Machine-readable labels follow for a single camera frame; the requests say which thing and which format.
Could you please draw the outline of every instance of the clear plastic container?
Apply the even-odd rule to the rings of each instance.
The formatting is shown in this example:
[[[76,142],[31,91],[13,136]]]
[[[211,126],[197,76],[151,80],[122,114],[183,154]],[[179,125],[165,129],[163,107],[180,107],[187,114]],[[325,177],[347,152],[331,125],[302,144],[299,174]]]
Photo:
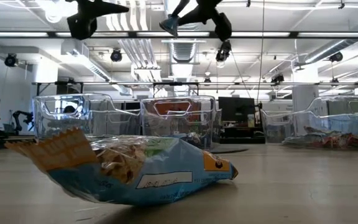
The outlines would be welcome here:
[[[140,102],[143,135],[180,138],[200,149],[211,149],[216,116],[212,96],[151,98]]]
[[[140,110],[118,110],[109,95],[36,96],[33,111],[35,136],[41,139],[73,127],[88,136],[140,134]]]
[[[308,109],[269,114],[262,110],[266,143],[330,149],[358,148],[358,96],[324,96]]]

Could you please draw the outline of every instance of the snack bag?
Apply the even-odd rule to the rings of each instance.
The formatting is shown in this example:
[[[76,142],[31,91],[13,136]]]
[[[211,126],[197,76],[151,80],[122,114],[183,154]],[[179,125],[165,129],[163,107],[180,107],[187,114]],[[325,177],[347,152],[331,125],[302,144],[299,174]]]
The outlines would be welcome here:
[[[91,202],[170,203],[222,179],[237,176],[227,160],[177,138],[93,138],[68,130],[39,143],[7,143],[67,194]]]

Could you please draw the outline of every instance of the table surface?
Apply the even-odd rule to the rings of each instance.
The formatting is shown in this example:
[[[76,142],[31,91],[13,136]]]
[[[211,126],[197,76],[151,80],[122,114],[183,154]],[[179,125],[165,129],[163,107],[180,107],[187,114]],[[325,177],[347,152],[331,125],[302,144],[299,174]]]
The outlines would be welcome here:
[[[0,150],[0,223],[357,223],[358,152],[251,145],[222,155],[239,175],[149,208],[84,202]]]

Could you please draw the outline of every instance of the ceiling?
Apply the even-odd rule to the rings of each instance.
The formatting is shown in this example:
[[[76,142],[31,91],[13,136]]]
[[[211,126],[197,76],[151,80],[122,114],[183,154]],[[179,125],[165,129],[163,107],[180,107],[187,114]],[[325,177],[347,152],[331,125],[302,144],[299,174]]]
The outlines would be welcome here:
[[[233,30],[357,31],[358,0],[346,0],[345,2],[346,7],[338,9],[340,0],[266,0],[265,9],[263,9],[263,1],[261,0],[252,0],[251,7],[245,7],[244,0],[224,0],[219,5],[218,11],[227,15],[232,23]],[[146,21],[149,29],[160,31],[158,23],[165,17],[165,12],[161,10],[163,9],[163,0],[146,1],[146,5]],[[0,1],[0,30],[68,31],[65,18],[62,18],[60,22],[50,23],[45,19],[45,11],[37,7],[39,7],[37,1]],[[98,19],[98,30],[109,30],[105,17]],[[199,26],[199,30],[214,30],[214,24],[208,22],[205,26]],[[204,43],[198,44],[192,69],[193,78],[191,80],[202,82],[205,73],[210,72],[213,82],[216,82],[216,77],[218,77],[218,82],[238,82],[240,81],[240,75],[248,82],[258,82],[260,77],[266,78],[269,82],[269,78],[273,75],[269,71],[281,63],[282,60],[294,55],[309,54],[330,41],[332,40],[265,39],[262,46],[261,39],[233,39],[231,40],[232,54],[226,60],[225,66],[218,68],[214,58],[221,42],[218,39],[206,39]],[[0,47],[38,47],[59,58],[62,42],[63,40],[61,39],[0,39]],[[163,78],[171,77],[171,59],[168,44],[163,44],[161,39],[152,39],[151,43],[155,58],[161,68],[161,76]],[[132,62],[125,52],[122,51],[123,59],[121,62],[113,63],[109,58],[113,48],[120,48],[120,43],[117,39],[88,39],[85,40],[85,44],[89,47],[90,57],[102,66],[105,71],[109,72],[115,80],[131,80]],[[358,43],[341,52],[344,56],[343,62],[358,55]],[[358,57],[334,69],[330,69],[331,62],[327,61],[317,62],[316,66],[319,70],[319,79],[328,81],[332,79],[333,75],[336,76],[357,70]],[[286,81],[291,81],[292,70],[288,69],[282,72]],[[92,77],[89,72],[81,74],[81,70],[72,75],[77,80],[84,79],[89,81],[90,77]],[[351,76],[344,81],[358,81],[358,75]]]

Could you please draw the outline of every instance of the snack inside bag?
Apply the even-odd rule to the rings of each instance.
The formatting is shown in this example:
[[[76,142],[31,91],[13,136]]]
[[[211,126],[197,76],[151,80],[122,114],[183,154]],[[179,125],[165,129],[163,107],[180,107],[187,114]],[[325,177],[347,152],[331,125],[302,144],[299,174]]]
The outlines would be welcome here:
[[[91,202],[171,203],[238,174],[229,161],[177,138],[87,139],[74,129],[42,142],[6,147],[30,158],[66,193]]]

